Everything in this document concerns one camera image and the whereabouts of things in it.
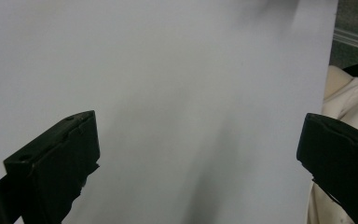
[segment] beige fabric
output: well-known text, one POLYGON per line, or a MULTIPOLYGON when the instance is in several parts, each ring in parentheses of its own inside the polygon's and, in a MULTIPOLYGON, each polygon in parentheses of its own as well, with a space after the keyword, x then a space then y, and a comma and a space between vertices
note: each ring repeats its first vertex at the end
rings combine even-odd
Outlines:
MULTIPOLYGON (((324 99, 322 114, 333 119, 340 119, 358 129, 358 78, 349 78, 348 74, 336 67, 329 68, 328 76, 330 80, 327 79, 326 92, 331 93, 324 99)), ((313 183, 307 222, 308 224, 353 223, 345 211, 313 183)))

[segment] cloth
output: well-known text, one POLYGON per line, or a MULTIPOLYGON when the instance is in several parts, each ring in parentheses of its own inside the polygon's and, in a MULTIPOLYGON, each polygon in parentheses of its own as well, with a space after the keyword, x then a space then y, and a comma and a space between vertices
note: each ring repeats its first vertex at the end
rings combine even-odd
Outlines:
MULTIPOLYGON (((323 115, 339 119, 358 129, 358 77, 324 100, 323 115)), ((318 185, 312 183, 308 224, 354 223, 346 212, 334 203, 318 185)))

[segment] white board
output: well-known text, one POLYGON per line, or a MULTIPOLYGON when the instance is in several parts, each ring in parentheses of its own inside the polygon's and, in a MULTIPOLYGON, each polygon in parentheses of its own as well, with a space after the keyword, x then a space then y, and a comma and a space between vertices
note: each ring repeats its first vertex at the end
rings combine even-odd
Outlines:
POLYGON ((94 109, 64 223, 303 223, 337 1, 0 1, 2 160, 94 109))

